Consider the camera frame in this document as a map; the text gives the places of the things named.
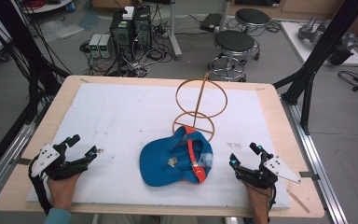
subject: round stool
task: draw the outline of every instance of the round stool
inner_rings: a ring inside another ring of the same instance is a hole
[[[253,27],[253,28],[262,28],[265,27],[267,25],[267,23],[269,22],[269,16],[257,9],[254,8],[243,8],[238,10],[235,13],[235,20],[239,23],[242,24],[243,26],[245,26],[245,33],[249,34],[249,28]],[[255,55],[254,59],[258,60],[258,58],[260,57],[260,45],[258,44],[257,41],[255,41],[257,46],[258,46],[258,50],[257,50],[257,54]]]
[[[228,80],[239,78],[240,81],[246,81],[246,59],[238,60],[234,56],[248,55],[255,50],[254,39],[246,33],[228,30],[216,35],[214,45],[222,53],[208,63],[210,72]]]

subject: wooden table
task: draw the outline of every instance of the wooden table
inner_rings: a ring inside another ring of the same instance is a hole
[[[56,98],[51,104],[46,116],[34,133],[28,147],[22,154],[24,159],[32,159],[38,154],[41,146],[50,143],[54,138],[66,111],[76,96],[77,89],[84,82],[112,83],[120,85],[148,85],[177,87],[183,80],[153,79],[130,77],[68,77]],[[217,82],[224,89],[256,91],[266,120],[271,142],[276,152],[285,158],[287,165],[298,175],[298,172],[308,171],[302,158],[289,121],[283,111],[278,93],[269,84]],[[42,211],[39,203],[27,202],[26,197],[33,187],[28,179],[28,166],[18,164],[0,193],[0,211]],[[301,184],[284,181],[291,208],[287,210],[272,210],[271,217],[322,217],[324,210],[314,184],[310,178],[302,178]],[[136,204],[94,204],[75,203],[71,212],[78,213],[117,213],[117,214],[159,214],[159,215],[190,215],[190,216],[220,216],[220,217],[249,217],[250,211],[225,207],[192,207],[183,206],[142,206]]]

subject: orange strap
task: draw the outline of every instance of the orange strap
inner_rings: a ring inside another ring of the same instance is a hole
[[[195,132],[194,129],[185,126],[186,133],[193,133]],[[194,155],[194,149],[193,149],[193,141],[191,139],[187,139],[187,145],[188,145],[188,154],[190,155],[191,159],[191,166],[193,167],[194,175],[199,179],[199,182],[202,183],[206,179],[206,174],[202,166],[199,166],[199,164],[196,161],[196,156]]]

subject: human hand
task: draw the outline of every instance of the human hand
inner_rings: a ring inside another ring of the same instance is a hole
[[[256,224],[269,223],[269,198],[271,189],[261,189],[253,185],[245,184],[248,191],[249,204],[252,216]]]
[[[61,208],[68,211],[74,199],[76,182],[81,174],[73,175],[63,180],[48,179],[48,188],[50,189],[54,208]]]

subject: blue cap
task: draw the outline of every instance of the blue cap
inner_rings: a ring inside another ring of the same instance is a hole
[[[185,179],[202,183],[212,168],[211,144],[202,133],[182,126],[172,137],[148,143],[141,152],[140,169],[145,183],[160,187]]]

